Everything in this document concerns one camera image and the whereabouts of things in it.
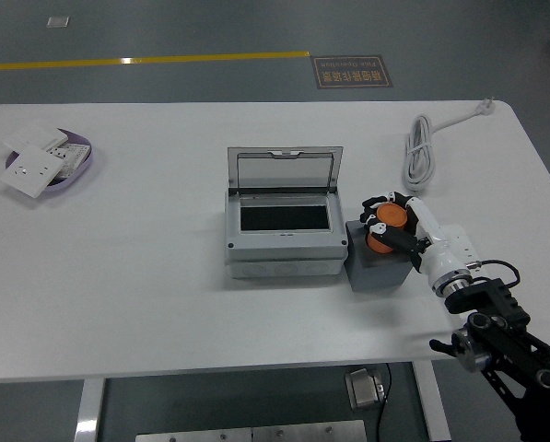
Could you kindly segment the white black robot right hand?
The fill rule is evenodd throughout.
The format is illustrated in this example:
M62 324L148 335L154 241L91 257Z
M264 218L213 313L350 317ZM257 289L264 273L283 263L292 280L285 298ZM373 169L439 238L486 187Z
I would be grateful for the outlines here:
M408 256L417 272L427 276L432 291L446 297L471 284L473 277L451 250L435 216L419 198L389 192L362 203L359 220L369 237Z

